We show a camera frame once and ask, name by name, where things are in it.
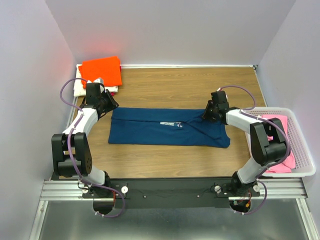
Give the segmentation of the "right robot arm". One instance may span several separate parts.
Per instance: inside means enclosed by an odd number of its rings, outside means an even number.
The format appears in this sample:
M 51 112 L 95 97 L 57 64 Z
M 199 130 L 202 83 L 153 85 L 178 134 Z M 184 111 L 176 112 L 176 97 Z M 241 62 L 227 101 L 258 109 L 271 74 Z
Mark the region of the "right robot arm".
M 211 93 L 202 118 L 211 122 L 236 127 L 250 136 L 251 157 L 246 164 L 234 172 L 228 191 L 235 196 L 247 192 L 268 168 L 283 162 L 291 152 L 281 120 L 264 119 L 238 108 L 230 107 L 226 92 Z

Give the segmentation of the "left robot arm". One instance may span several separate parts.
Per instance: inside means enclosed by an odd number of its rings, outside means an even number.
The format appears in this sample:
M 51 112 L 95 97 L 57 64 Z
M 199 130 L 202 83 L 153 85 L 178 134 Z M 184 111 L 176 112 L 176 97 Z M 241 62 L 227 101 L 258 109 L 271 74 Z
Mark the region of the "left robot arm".
M 119 192 L 111 187 L 108 173 L 93 164 L 88 135 L 99 119 L 119 104 L 100 79 L 86 83 L 85 98 L 80 106 L 65 101 L 63 97 L 61 100 L 76 108 L 77 115 L 66 130 L 51 138 L 54 173 L 65 178 L 78 177 L 78 181 L 84 184 L 83 190 L 95 192 L 101 198 L 110 194 L 116 197 Z

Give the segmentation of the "blue Mickey print t-shirt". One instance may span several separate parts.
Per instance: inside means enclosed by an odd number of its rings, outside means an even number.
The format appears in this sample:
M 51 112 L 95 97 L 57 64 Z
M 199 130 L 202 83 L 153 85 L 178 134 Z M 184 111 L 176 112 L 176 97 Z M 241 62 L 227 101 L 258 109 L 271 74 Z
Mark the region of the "blue Mickey print t-shirt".
M 203 109 L 119 107 L 112 112 L 108 142 L 131 145 L 228 148 L 225 125 L 203 119 Z

